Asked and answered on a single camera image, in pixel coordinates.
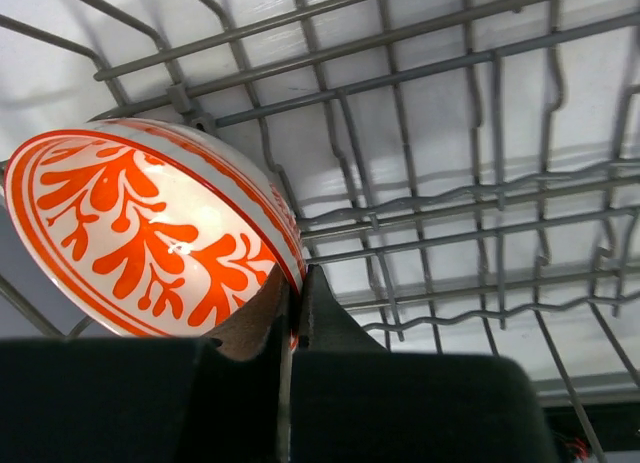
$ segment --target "bowl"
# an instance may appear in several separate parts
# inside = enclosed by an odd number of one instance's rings
[[[283,197],[242,154],[186,126],[126,118],[36,136],[11,157],[5,195],[40,267],[119,335],[207,333],[275,264],[301,291]]]

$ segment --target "dishwasher rack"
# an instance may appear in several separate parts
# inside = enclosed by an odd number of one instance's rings
[[[104,82],[107,85],[116,103],[112,110],[97,115],[95,119],[128,117],[163,106],[173,106],[182,115],[187,124],[209,132],[215,132],[218,128],[243,122],[256,121],[260,129],[262,150],[267,166],[269,170],[279,177],[284,192],[297,216],[298,225],[302,230],[302,239],[309,252],[308,262],[324,265],[338,261],[365,260],[369,285],[375,295],[375,299],[350,302],[344,306],[347,310],[353,312],[367,309],[379,311],[380,322],[368,323],[364,328],[366,330],[382,330],[387,347],[391,347],[392,334],[395,334],[402,341],[408,329],[416,325],[430,325],[434,335],[436,351],[443,352],[440,335],[443,326],[456,325],[469,319],[480,319],[490,349],[493,354],[498,355],[499,349],[489,320],[498,320],[501,329],[506,329],[511,317],[523,312],[532,312],[562,377],[560,383],[564,387],[560,397],[545,398],[545,390],[550,390],[548,382],[546,383],[547,386],[539,385],[541,401],[546,406],[560,405],[569,401],[576,410],[595,456],[599,461],[605,461],[605,455],[599,444],[598,437],[585,412],[585,402],[616,403],[640,401],[640,393],[638,392],[640,374],[602,313],[610,308],[615,316],[619,316],[623,311],[624,305],[631,304],[640,298],[640,291],[625,291],[628,279],[640,274],[640,266],[633,264],[634,257],[637,255],[631,254],[631,241],[640,215],[640,205],[617,207],[614,204],[614,192],[616,189],[637,185],[640,182],[640,158],[623,156],[624,135],[631,118],[634,99],[640,93],[640,85],[634,84],[629,79],[626,87],[622,88],[620,92],[618,107],[613,112],[613,117],[615,118],[614,133],[611,136],[609,158],[606,161],[573,171],[550,171],[550,148],[553,140],[554,117],[563,107],[566,93],[566,75],[558,45],[621,28],[635,27],[637,35],[635,38],[635,52],[638,55],[640,54],[640,9],[622,16],[595,21],[583,26],[560,29],[562,17],[561,0],[496,0],[482,5],[475,5],[472,0],[461,0],[460,11],[408,26],[392,28],[388,0],[377,0],[380,21],[384,30],[382,33],[334,47],[321,48],[312,17],[367,0],[324,0],[314,4],[308,4],[307,0],[293,0],[295,10],[241,27],[234,26],[231,17],[216,0],[196,0],[199,4],[205,5],[219,18],[224,31],[208,38],[172,48],[154,28],[116,6],[104,0],[80,1],[148,36],[153,40],[158,52],[112,67],[92,49],[42,29],[29,26],[21,21],[0,15],[0,27],[91,59],[97,69],[94,75],[95,80]],[[547,3],[549,5],[547,33],[545,35],[495,47],[490,50],[475,50],[473,27],[476,20],[504,12],[519,12],[524,7],[538,3]],[[294,22],[299,22],[301,25],[308,53],[303,56],[283,59],[275,63],[252,68],[243,47],[242,39]],[[399,69],[394,43],[459,26],[462,27],[464,34],[466,48],[464,55],[407,70]],[[224,44],[230,45],[238,72],[215,81],[187,86],[182,76],[178,58]],[[385,51],[389,69],[387,75],[340,87],[329,86],[323,63],[378,47],[384,48]],[[543,113],[539,171],[507,181],[504,157],[504,148],[507,142],[505,142],[503,131],[504,102],[502,98],[504,61],[506,58],[534,50],[545,51],[548,76],[555,90],[556,98],[555,101],[547,105]],[[487,63],[491,66],[490,108],[486,118],[482,107],[481,88],[477,76],[477,65],[482,63]],[[118,77],[154,65],[164,65],[166,67],[173,86],[164,95],[142,101],[129,101],[120,86]],[[317,92],[273,104],[261,104],[254,85],[256,80],[304,67],[313,69],[317,80]],[[411,81],[419,78],[454,70],[464,71],[467,87],[464,104],[469,106],[469,111],[472,115],[472,124],[468,128],[468,135],[471,142],[472,168],[470,176],[473,183],[445,193],[423,196],[418,193],[416,162],[412,154],[403,85],[411,84]],[[198,97],[235,86],[244,87],[251,102],[251,110],[217,119],[201,110],[197,101]],[[365,143],[361,141],[359,136],[359,129],[352,114],[349,97],[383,87],[391,87],[393,90],[410,196],[378,204],[373,196],[374,185],[368,173],[367,161],[365,161],[362,154],[362,145]],[[335,130],[336,107],[332,105],[334,101],[338,103],[338,108],[342,113],[341,116],[344,118],[350,148],[355,161],[355,170],[357,172],[355,174],[337,141]],[[267,123],[269,116],[309,105],[322,105],[331,151],[344,177],[348,199],[351,203],[350,207],[316,216],[303,214],[285,169],[275,161]],[[479,140],[480,129],[483,125],[490,125],[493,130],[491,143],[494,153],[493,171],[496,178],[494,184],[486,184],[481,181]],[[358,198],[359,191],[364,196],[365,205],[360,203]],[[557,218],[547,217],[547,200],[596,191],[602,192],[602,205],[598,211]],[[460,203],[460,200],[465,197],[471,201]],[[487,210],[501,212],[508,207],[526,203],[535,205],[536,221],[505,226],[498,225],[490,228],[485,226],[483,215]],[[427,238],[425,236],[425,221],[464,214],[473,215],[474,231],[439,238]],[[621,235],[618,235],[619,232],[614,228],[612,223],[614,218],[624,218],[626,228],[621,232]],[[553,266],[553,248],[551,248],[547,238],[546,230],[563,225],[575,225],[585,221],[600,221],[605,235],[605,241],[596,246],[591,256],[589,268],[584,271],[563,275],[554,275],[552,272],[547,271],[548,268]],[[372,232],[376,233],[398,227],[411,228],[412,231],[415,231],[415,241],[383,246],[372,245],[369,239],[369,235]],[[506,235],[526,231],[537,232],[538,254],[532,262],[532,277],[514,281],[509,277],[505,269],[504,239]],[[322,255],[316,249],[316,245],[321,241],[347,237],[358,238],[362,249]],[[495,254],[492,256],[489,255],[486,243],[490,239],[495,241]],[[438,285],[434,283],[431,277],[429,248],[461,241],[477,242],[477,284],[446,290],[437,289]],[[392,253],[410,250],[419,251],[424,275],[424,291],[420,294],[407,296],[400,295],[394,288],[387,257]],[[489,271],[490,258],[495,261],[495,273]],[[598,296],[598,284],[600,281],[605,280],[614,282],[615,291],[613,296]],[[541,302],[541,288],[544,286],[587,281],[590,282],[589,288],[582,297],[558,304]],[[87,317],[78,323],[69,335],[63,335],[2,277],[0,277],[0,288],[2,295],[46,336],[77,337],[92,322]],[[523,289],[530,289],[531,302],[507,308],[506,299],[509,292]],[[495,310],[489,309],[490,305],[487,301],[489,295],[495,295],[497,298],[497,309]],[[442,301],[472,296],[477,296],[480,303],[478,308],[469,309],[469,311],[453,318],[438,316],[438,306]],[[401,309],[405,305],[424,307],[428,314],[403,321]],[[593,318],[601,327],[626,368],[626,374],[609,375],[609,377],[600,375],[593,378],[572,378],[569,376],[563,363],[563,356],[547,327],[544,314],[547,312],[564,312],[579,306],[588,306],[590,308]],[[595,397],[581,392],[582,387],[593,386],[596,383],[606,386],[607,384],[615,384],[618,380],[630,380],[633,388],[624,392],[602,391],[598,392]]]

